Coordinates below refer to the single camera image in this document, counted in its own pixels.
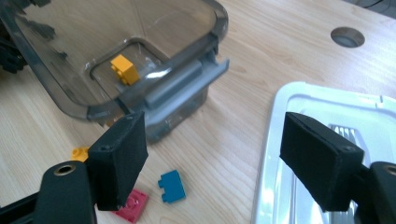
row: wooden table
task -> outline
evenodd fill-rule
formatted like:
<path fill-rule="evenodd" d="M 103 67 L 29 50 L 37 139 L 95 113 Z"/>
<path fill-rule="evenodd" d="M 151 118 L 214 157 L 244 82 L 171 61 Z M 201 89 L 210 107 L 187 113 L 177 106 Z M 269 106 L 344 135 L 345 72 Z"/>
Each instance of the wooden table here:
<path fill-rule="evenodd" d="M 229 71 L 206 103 L 160 143 L 135 187 L 150 199 L 142 223 L 248 223 L 262 140 L 276 91 L 292 81 L 396 97 L 396 21 L 341 1 L 221 0 L 229 31 L 219 60 Z M 340 47 L 331 31 L 355 28 L 365 43 Z M 0 71 L 0 205 L 38 191 L 52 165 L 105 131 L 63 114 L 29 67 Z M 187 198 L 166 204 L 157 181 L 178 169 Z M 99 223 L 126 223 L 97 212 Z"/>

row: blue lego brick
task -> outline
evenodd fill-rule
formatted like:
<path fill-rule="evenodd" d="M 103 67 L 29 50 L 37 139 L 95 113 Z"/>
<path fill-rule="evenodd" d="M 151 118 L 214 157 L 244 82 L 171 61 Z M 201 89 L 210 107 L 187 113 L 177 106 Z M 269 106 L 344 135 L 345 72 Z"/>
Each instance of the blue lego brick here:
<path fill-rule="evenodd" d="M 161 180 L 158 181 L 158 186 L 160 186 L 164 191 L 164 203 L 173 203 L 186 198 L 177 170 L 161 175 Z"/>

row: transparent plastic container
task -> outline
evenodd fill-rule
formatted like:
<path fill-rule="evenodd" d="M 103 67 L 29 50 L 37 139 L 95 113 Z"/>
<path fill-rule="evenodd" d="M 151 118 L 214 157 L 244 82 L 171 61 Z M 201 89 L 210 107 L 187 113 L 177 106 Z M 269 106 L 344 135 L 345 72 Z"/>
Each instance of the transparent plastic container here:
<path fill-rule="evenodd" d="M 144 110 L 158 140 L 228 69 L 218 44 L 228 16 L 214 0 L 0 0 L 0 17 L 57 106 L 76 119 L 109 122 Z M 123 84 L 123 55 L 139 79 Z"/>

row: pink lego brick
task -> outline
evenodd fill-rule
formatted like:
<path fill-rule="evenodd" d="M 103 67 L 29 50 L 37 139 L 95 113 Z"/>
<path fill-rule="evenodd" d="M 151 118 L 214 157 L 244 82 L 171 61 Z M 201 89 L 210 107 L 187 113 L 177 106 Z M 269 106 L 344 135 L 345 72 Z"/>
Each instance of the pink lego brick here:
<path fill-rule="evenodd" d="M 140 218 L 148 199 L 149 196 L 146 193 L 133 189 L 128 196 L 125 207 L 122 207 L 119 211 L 113 213 L 127 221 L 136 223 Z"/>

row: white plastic tray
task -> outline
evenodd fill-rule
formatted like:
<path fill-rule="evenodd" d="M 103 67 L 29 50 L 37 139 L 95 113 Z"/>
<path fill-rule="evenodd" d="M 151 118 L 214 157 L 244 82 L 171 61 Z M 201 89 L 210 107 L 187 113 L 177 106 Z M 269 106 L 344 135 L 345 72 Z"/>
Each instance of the white plastic tray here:
<path fill-rule="evenodd" d="M 363 164 L 396 162 L 396 100 L 293 82 L 276 94 L 262 145 L 252 223 L 354 223 L 355 204 L 346 213 L 323 213 L 305 186 L 279 158 L 287 111 L 297 112 L 331 127 L 355 130 L 356 145 L 364 149 Z"/>

